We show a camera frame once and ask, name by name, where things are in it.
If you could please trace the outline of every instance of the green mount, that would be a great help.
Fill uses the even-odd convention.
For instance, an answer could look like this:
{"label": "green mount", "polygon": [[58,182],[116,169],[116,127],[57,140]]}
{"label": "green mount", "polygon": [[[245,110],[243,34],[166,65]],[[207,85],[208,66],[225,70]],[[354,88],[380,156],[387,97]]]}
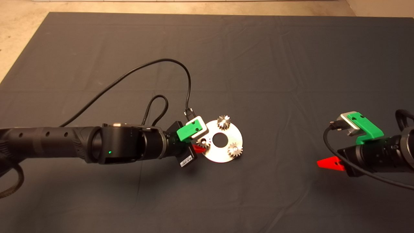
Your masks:
{"label": "green mount", "polygon": [[180,141],[190,142],[191,136],[202,130],[202,126],[198,120],[193,121],[191,124],[184,125],[177,130],[178,138]]}
{"label": "green mount", "polygon": [[356,138],[357,145],[362,145],[366,141],[370,141],[370,140],[384,136],[384,133],[382,132],[382,130],[380,130],[376,125],[374,125],[370,120],[364,117],[361,113],[359,112],[351,113],[347,117],[366,133],[366,135],[362,135]]}

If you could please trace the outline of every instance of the small spur gear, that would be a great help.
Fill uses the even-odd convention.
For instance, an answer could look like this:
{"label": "small spur gear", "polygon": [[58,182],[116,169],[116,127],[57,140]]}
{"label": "small spur gear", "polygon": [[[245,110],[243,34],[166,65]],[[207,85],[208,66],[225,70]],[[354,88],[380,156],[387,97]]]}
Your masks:
{"label": "small spur gear", "polygon": [[200,138],[197,140],[197,145],[207,149],[211,145],[211,139],[209,137]]}
{"label": "small spur gear", "polygon": [[219,116],[217,126],[223,130],[228,129],[230,126],[230,117],[227,115]]}
{"label": "small spur gear", "polygon": [[230,144],[229,148],[227,149],[229,156],[232,158],[239,157],[243,153],[243,147],[238,146],[237,143]]}

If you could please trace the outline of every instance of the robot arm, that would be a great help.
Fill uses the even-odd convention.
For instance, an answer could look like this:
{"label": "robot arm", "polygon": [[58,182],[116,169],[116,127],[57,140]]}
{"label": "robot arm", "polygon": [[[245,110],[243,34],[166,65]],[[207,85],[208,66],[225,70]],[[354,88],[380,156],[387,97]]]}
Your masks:
{"label": "robot arm", "polygon": [[[318,166],[333,170],[346,171],[350,177],[362,175],[376,180],[414,190],[414,186],[395,182],[378,175],[376,172],[414,173],[414,127],[409,127],[407,118],[414,116],[406,110],[397,110],[396,119],[402,133],[382,138],[382,131],[358,112],[341,114],[324,132],[324,142],[335,155],[318,161]],[[328,143],[327,134],[332,130],[348,130],[349,136],[364,134],[356,139],[356,145],[335,151]]]}
{"label": "robot arm", "polygon": [[[87,163],[119,164],[174,156],[184,167],[197,154],[190,142],[178,138],[177,130],[182,127],[176,121],[166,131],[121,123],[0,129],[0,153],[14,163],[26,158],[81,158]],[[0,164],[0,176],[9,169]]]}

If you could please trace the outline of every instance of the circular metal plate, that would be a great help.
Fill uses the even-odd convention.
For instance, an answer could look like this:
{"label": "circular metal plate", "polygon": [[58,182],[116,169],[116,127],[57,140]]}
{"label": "circular metal plate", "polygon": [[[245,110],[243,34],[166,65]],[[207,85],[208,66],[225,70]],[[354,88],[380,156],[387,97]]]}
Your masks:
{"label": "circular metal plate", "polygon": [[210,121],[209,123],[206,124],[206,126],[209,132],[205,136],[208,136],[211,139],[213,139],[214,135],[216,135],[217,133],[222,133],[227,136],[228,142],[225,147],[220,148],[220,147],[217,147],[212,141],[210,148],[203,153],[204,156],[208,158],[209,160],[216,162],[216,163],[226,163],[226,162],[232,161],[234,158],[231,157],[227,151],[230,144],[236,143],[240,147],[243,146],[243,138],[241,136],[239,129],[232,123],[230,123],[230,126],[228,129],[226,130],[220,129],[217,126],[217,120]]}

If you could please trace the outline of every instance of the barcode label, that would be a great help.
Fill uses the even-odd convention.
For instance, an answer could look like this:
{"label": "barcode label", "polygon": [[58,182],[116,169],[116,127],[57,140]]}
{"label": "barcode label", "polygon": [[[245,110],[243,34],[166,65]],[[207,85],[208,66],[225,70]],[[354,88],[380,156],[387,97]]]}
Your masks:
{"label": "barcode label", "polygon": [[181,163],[180,166],[184,167],[188,162],[190,162],[191,160],[193,160],[193,157],[190,155],[187,158],[185,158]]}

